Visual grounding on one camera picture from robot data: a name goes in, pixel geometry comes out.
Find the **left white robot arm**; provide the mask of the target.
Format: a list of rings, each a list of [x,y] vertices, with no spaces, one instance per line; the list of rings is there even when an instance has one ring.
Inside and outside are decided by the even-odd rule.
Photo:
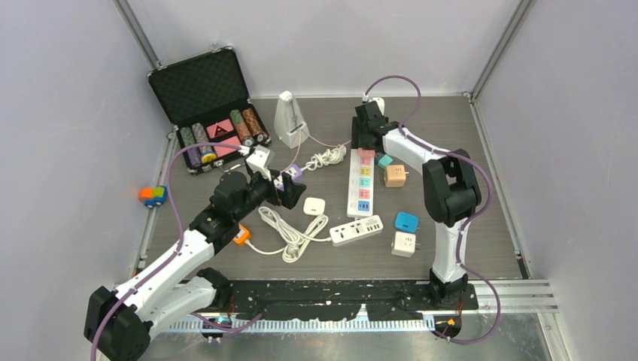
[[[281,182],[277,188],[253,171],[223,175],[209,206],[161,257],[114,290],[95,290],[84,326],[90,359],[101,353],[110,360],[138,360],[157,335],[188,314],[207,307],[224,310],[231,286],[219,271],[204,268],[185,285],[179,282],[224,249],[239,233],[240,222],[262,203],[294,208],[306,186],[286,173]]]

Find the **purple power strip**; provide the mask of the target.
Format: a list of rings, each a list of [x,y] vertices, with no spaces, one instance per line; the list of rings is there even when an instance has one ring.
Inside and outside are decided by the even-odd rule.
[[[292,164],[291,166],[283,170],[283,172],[279,174],[279,176],[277,176],[276,179],[274,179],[273,181],[275,187],[278,190],[284,189],[283,174],[288,174],[293,181],[297,181],[302,177],[302,169],[298,165]]]

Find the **long white colourful power strip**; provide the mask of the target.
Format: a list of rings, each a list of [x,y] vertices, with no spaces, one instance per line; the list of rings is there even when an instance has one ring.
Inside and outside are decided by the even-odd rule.
[[[374,157],[359,157],[357,149],[351,149],[346,202],[348,217],[364,218],[373,215],[374,172]]]

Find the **black poker chip case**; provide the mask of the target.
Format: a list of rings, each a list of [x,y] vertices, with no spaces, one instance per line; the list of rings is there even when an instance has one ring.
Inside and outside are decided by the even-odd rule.
[[[271,145],[233,47],[150,71],[147,81],[186,149],[182,158],[190,174],[238,159],[236,145]]]

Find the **orange power strip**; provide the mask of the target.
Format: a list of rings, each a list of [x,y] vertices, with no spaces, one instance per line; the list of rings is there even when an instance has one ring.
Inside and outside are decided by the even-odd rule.
[[[233,237],[233,241],[239,246],[244,247],[251,239],[251,233],[242,224],[238,225],[238,233]]]

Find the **white cube socket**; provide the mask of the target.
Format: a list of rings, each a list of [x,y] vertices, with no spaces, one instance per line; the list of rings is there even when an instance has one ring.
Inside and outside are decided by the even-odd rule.
[[[395,231],[391,242],[390,253],[394,256],[410,258],[420,247],[421,245],[417,242],[416,234]]]

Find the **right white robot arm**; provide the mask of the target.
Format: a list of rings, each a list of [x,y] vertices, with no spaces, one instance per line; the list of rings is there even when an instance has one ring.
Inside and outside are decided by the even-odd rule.
[[[351,124],[354,148],[386,153],[422,177],[424,205],[436,224],[428,299],[438,308],[450,308],[467,288],[466,231],[482,202],[474,163],[465,150],[436,147],[390,121],[376,101],[357,106],[355,112]]]

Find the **white flat adapter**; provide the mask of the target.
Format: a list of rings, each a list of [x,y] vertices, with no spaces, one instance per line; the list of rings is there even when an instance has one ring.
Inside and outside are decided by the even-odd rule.
[[[324,199],[308,197],[303,204],[303,212],[309,216],[320,216],[324,214],[326,202]]]

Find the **tan dragon cube socket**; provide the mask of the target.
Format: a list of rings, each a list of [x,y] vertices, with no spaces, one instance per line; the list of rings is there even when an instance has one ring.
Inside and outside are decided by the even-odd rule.
[[[384,185],[388,188],[404,187],[408,172],[402,164],[387,165],[384,170]]]

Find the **blue charger adapter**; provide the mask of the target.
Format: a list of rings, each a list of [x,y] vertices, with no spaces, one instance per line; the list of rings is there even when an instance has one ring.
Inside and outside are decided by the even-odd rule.
[[[419,218],[414,214],[407,212],[398,212],[394,221],[394,227],[397,231],[406,233],[416,233],[418,230]]]

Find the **white grey power strip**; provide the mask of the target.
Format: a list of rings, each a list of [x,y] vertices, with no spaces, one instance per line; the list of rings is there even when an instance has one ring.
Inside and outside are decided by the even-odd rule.
[[[331,241],[335,247],[350,244],[381,233],[384,226],[378,215],[354,220],[329,229]]]

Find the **white metronome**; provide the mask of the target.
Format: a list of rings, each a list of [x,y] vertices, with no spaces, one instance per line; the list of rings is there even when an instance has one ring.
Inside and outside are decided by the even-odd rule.
[[[290,91],[283,91],[278,96],[274,127],[277,138],[290,149],[298,147],[309,137],[307,122]]]

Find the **orange blue toy car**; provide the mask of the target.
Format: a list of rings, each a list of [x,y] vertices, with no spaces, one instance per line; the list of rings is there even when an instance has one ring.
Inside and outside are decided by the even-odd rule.
[[[161,206],[168,197],[166,186],[143,188],[138,193],[138,200],[148,208]]]

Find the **teal charger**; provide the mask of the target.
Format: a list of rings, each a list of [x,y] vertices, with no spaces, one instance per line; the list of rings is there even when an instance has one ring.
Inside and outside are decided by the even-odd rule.
[[[386,169],[393,163],[393,158],[385,153],[379,153],[375,156],[375,164],[382,169]]]

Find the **pink cube socket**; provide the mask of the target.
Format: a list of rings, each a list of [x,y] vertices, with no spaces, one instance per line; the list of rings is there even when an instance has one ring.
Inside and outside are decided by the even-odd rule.
[[[374,157],[375,156],[375,151],[374,150],[366,150],[363,148],[357,148],[357,155],[359,157]]]

